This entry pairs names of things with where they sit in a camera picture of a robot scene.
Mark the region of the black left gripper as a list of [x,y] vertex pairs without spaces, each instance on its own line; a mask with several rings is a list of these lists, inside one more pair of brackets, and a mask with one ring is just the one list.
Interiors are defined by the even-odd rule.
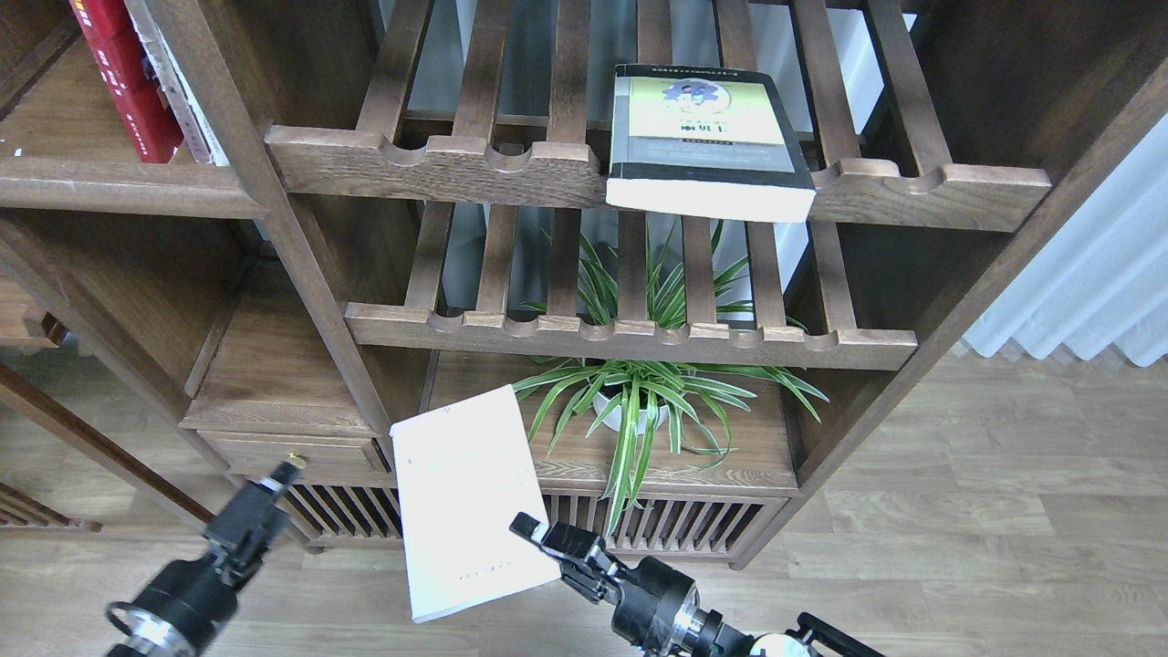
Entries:
[[236,614],[236,594],[253,578],[263,556],[288,525],[280,499],[304,470],[285,459],[272,473],[246,483],[210,521],[202,537],[209,552],[174,560],[131,602],[116,601],[106,617],[126,639],[109,656],[200,656]]

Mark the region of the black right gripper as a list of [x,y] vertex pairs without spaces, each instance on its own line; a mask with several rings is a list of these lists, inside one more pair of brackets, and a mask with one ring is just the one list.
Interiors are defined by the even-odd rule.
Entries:
[[645,653],[712,653],[714,613],[700,608],[695,579],[658,558],[627,568],[592,531],[520,512],[510,532],[559,563],[559,579],[589,602],[616,606],[612,629]]

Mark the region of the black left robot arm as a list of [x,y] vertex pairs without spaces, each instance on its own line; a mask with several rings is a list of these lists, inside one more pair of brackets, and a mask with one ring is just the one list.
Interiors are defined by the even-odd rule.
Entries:
[[210,521],[206,552],[174,560],[131,602],[111,602],[106,618],[126,639],[111,656],[200,656],[238,609],[237,594],[263,565],[272,541],[288,525],[279,506],[308,465],[300,454],[258,482],[246,483]]

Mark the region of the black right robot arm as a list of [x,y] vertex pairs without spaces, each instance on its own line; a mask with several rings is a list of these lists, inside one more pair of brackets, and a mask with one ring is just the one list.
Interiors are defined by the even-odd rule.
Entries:
[[792,631],[755,636],[700,607],[695,581],[658,558],[630,568],[600,534],[520,512],[510,531],[559,563],[559,578],[593,603],[616,607],[610,625],[646,656],[876,656],[875,649],[808,613]]

